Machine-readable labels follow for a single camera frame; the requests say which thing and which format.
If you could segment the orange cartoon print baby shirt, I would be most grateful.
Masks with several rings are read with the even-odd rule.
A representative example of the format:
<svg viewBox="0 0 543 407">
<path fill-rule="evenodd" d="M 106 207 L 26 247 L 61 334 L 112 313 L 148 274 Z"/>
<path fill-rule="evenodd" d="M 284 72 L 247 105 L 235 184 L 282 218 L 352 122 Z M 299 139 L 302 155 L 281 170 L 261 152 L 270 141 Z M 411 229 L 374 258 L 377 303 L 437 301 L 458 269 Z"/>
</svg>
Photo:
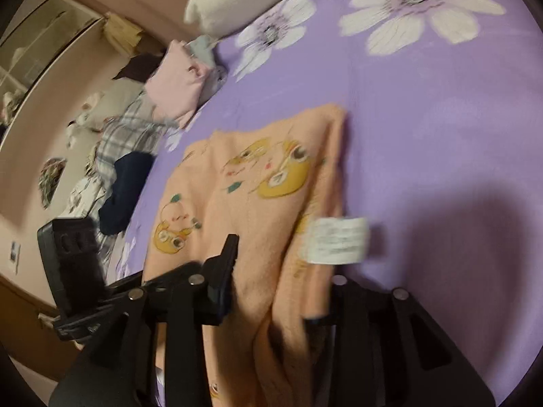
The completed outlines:
<svg viewBox="0 0 543 407">
<path fill-rule="evenodd" d="M 203 330 L 215 406 L 308 406 L 318 349 L 305 321 L 329 308 L 333 269 L 308 262 L 313 220 L 342 214 L 347 113 L 304 110 L 257 131 L 216 131 L 191 144 L 158 205 L 143 277 L 220 253 L 239 238 L 233 308 Z"/>
</svg>

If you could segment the dark navy garment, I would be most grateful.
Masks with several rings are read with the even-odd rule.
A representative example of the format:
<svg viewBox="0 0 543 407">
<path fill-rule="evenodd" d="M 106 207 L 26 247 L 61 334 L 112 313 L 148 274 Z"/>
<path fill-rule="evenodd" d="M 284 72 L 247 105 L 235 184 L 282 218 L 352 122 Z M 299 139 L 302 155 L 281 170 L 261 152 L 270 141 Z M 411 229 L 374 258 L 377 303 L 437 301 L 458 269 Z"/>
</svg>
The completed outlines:
<svg viewBox="0 0 543 407">
<path fill-rule="evenodd" d="M 99 230 L 103 234 L 116 235 L 128 228 L 154 162 L 151 153 L 131 152 L 114 163 L 116 179 L 110 196 L 98 211 Z"/>
</svg>

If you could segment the hanging beige fringe cloth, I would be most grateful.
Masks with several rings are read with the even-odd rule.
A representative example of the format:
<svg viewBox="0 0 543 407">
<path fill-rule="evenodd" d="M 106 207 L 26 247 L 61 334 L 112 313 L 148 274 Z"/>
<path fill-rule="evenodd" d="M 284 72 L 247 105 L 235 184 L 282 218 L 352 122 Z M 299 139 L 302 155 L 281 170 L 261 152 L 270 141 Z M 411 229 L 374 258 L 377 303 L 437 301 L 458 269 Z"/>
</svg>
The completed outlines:
<svg viewBox="0 0 543 407">
<path fill-rule="evenodd" d="M 116 51 L 125 57 L 133 57 L 144 30 L 127 18 L 108 12 L 105 15 L 103 34 Z"/>
</svg>

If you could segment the grey plaid blanket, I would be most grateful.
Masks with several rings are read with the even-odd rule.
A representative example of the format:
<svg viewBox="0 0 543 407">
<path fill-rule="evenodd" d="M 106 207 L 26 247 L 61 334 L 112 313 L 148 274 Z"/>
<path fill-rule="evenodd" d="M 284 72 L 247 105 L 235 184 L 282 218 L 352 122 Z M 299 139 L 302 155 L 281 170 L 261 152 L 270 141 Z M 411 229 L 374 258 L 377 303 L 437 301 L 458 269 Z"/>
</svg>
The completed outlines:
<svg viewBox="0 0 543 407">
<path fill-rule="evenodd" d="M 91 214 L 95 225 L 99 225 L 98 211 L 111 194 L 111 187 L 116 179 L 114 163 L 131 152 L 156 154 L 159 141 L 168 130 L 168 126 L 152 121 L 155 105 L 145 92 L 127 107 L 123 115 L 109 120 L 99 141 L 88 154 L 86 175 L 98 175 L 102 181 L 106 196 Z"/>
</svg>

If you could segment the small plush toys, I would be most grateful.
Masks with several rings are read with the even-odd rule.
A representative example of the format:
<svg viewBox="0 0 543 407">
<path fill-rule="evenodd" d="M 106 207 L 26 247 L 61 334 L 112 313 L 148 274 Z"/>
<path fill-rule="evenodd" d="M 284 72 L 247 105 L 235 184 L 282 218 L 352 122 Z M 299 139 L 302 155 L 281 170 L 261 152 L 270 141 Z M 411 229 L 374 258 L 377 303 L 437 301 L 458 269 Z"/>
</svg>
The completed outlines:
<svg viewBox="0 0 543 407">
<path fill-rule="evenodd" d="M 81 105 L 76 118 L 71 120 L 65 128 L 66 147 L 71 149 L 83 131 L 92 133 L 101 133 L 103 122 L 95 118 L 97 107 L 104 97 L 104 93 L 98 91 L 90 95 Z"/>
</svg>

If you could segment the white wall shelf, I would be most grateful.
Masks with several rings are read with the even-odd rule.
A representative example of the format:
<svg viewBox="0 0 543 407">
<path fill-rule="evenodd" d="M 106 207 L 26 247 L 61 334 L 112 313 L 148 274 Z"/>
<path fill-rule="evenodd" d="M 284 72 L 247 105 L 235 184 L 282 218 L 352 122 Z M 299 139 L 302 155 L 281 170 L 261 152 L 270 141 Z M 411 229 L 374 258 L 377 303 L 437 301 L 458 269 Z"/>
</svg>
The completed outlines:
<svg viewBox="0 0 543 407">
<path fill-rule="evenodd" d="M 75 0 L 45 0 L 1 40 L 1 135 L 56 58 L 102 19 Z"/>
</svg>

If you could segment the beige headboard cushion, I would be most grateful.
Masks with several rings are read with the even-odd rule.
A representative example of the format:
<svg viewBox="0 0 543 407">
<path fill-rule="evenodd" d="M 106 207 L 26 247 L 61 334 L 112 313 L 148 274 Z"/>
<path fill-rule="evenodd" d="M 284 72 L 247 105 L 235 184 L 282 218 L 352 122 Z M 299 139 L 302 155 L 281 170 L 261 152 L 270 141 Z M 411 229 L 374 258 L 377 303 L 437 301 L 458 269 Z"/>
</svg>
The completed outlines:
<svg viewBox="0 0 543 407">
<path fill-rule="evenodd" d="M 102 97 L 95 114 L 95 118 L 103 122 L 102 129 L 109 120 L 123 115 L 127 107 L 140 95 L 143 88 L 143 83 L 128 78 L 109 81 L 100 90 L 104 93 L 104 97 Z"/>
</svg>

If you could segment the white patterned garment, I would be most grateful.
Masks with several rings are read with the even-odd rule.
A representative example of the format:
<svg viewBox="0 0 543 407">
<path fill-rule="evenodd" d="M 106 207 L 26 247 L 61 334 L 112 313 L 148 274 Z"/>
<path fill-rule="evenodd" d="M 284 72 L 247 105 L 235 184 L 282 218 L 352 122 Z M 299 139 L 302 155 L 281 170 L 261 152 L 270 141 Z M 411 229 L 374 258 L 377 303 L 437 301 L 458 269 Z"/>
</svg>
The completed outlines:
<svg viewBox="0 0 543 407">
<path fill-rule="evenodd" d="M 100 177 L 96 174 L 86 175 L 80 179 L 68 197 L 61 218 L 85 218 L 106 196 Z"/>
</svg>

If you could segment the purple floral bed sheet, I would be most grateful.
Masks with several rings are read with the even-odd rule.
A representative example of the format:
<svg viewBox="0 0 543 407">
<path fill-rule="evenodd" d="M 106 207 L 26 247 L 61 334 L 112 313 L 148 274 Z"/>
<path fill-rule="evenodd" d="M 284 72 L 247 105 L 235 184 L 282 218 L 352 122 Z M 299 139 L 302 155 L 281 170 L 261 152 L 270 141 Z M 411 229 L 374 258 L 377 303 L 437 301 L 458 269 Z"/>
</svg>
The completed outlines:
<svg viewBox="0 0 543 407">
<path fill-rule="evenodd" d="M 286 45 L 222 40 L 226 84 L 159 148 L 118 276 L 144 265 L 185 148 L 326 103 L 349 112 L 364 286 L 405 287 L 504 402 L 542 346 L 542 33 L 523 0 L 285 0 Z"/>
</svg>

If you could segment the dark brown cloth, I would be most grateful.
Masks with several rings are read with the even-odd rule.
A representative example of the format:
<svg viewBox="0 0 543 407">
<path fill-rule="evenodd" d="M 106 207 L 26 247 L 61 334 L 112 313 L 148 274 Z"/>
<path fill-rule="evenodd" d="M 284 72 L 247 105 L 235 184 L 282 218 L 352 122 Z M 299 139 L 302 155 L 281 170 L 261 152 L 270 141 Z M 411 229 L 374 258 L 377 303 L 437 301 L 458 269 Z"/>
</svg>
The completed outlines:
<svg viewBox="0 0 543 407">
<path fill-rule="evenodd" d="M 145 83 L 159 67 L 163 58 L 164 56 L 150 53 L 134 56 L 129 60 L 127 65 L 114 76 L 113 80 L 128 78 L 139 83 Z"/>
</svg>

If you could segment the folded pink garment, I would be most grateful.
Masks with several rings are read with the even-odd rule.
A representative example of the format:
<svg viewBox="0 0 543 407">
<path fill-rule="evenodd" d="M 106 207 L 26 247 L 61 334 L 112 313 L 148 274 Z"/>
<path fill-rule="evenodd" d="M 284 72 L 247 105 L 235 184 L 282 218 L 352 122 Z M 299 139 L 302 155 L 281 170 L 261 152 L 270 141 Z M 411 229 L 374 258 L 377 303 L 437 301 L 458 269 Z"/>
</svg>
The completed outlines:
<svg viewBox="0 0 543 407">
<path fill-rule="evenodd" d="M 194 116 L 211 68 L 190 55 L 184 41 L 172 40 L 145 92 L 155 105 L 153 121 L 184 129 Z"/>
</svg>

